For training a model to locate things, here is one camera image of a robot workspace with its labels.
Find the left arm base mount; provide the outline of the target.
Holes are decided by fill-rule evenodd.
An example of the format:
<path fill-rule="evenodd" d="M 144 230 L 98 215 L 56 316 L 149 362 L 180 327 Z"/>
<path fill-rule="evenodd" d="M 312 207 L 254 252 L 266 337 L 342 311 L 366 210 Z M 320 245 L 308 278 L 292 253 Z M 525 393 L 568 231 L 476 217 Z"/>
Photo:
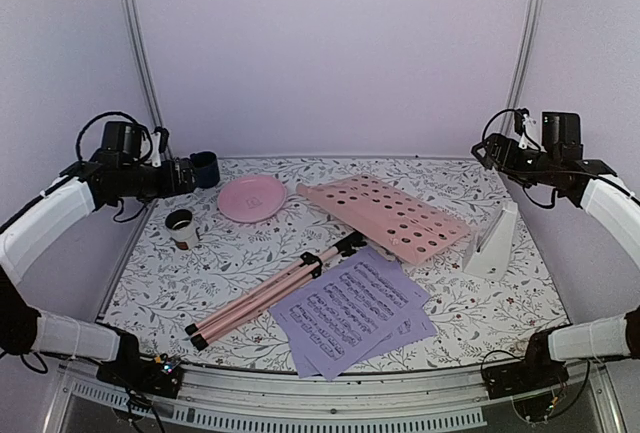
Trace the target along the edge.
<path fill-rule="evenodd" d="M 128 388 L 139 394 L 176 399 L 182 386 L 184 369 L 172 360 L 119 357 L 98 366 L 96 379 Z"/>

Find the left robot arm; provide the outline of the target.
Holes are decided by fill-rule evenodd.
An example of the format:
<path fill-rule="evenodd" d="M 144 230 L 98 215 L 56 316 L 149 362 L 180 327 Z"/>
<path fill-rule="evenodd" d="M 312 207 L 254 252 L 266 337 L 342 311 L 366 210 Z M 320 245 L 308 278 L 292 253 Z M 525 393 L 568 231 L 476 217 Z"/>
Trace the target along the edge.
<path fill-rule="evenodd" d="M 123 112 L 99 118 L 105 125 L 98 149 L 84 156 L 78 137 L 75 161 L 1 226 L 1 350 L 109 362 L 126 386 L 138 387 L 148 379 L 149 368 L 128 349 L 136 346 L 133 335 L 39 309 L 18 290 L 44 254 L 101 209 L 127 199 L 148 205 L 196 188 L 191 160 L 166 158 L 166 128 L 149 129 Z"/>

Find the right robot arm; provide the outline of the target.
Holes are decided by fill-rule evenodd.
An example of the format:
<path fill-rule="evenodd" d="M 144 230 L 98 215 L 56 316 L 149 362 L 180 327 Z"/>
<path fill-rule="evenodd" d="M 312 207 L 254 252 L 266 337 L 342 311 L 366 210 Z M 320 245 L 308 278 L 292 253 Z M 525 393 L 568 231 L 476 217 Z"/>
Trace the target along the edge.
<path fill-rule="evenodd" d="M 518 365 L 517 380 L 537 389 L 555 361 L 639 357 L 639 123 L 550 109 L 521 135 L 513 113 L 481 112 L 469 148 L 517 203 L 569 318 L 540 328 L 547 351 Z"/>

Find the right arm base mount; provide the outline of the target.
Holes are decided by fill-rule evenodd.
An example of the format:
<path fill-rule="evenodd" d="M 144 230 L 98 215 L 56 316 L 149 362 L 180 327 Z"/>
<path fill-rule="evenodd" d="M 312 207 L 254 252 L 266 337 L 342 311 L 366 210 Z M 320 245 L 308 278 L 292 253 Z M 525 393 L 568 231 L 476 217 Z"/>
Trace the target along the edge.
<path fill-rule="evenodd" d="M 486 360 L 494 353 L 507 354 L 507 351 L 491 351 L 481 363 L 480 374 L 490 399 L 561 385 L 569 379 L 564 363 L 545 356 L 538 358 L 534 354 L 526 354 L 522 359 L 514 358 L 510 363 L 486 365 Z"/>

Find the pink music stand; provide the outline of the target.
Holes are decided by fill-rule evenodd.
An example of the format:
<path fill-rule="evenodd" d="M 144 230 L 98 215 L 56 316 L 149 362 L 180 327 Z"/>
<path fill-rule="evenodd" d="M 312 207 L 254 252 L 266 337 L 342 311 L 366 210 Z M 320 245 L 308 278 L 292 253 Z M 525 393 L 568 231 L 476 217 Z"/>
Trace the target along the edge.
<path fill-rule="evenodd" d="M 371 175 L 355 175 L 317 186 L 300 184 L 296 192 L 353 231 L 318 255 L 303 253 L 248 293 L 187 326 L 185 331 L 197 350 L 204 350 L 261 315 L 318 277 L 324 263 L 337 255 L 355 253 L 368 240 L 398 259 L 419 266 L 470 233 L 465 222 Z"/>

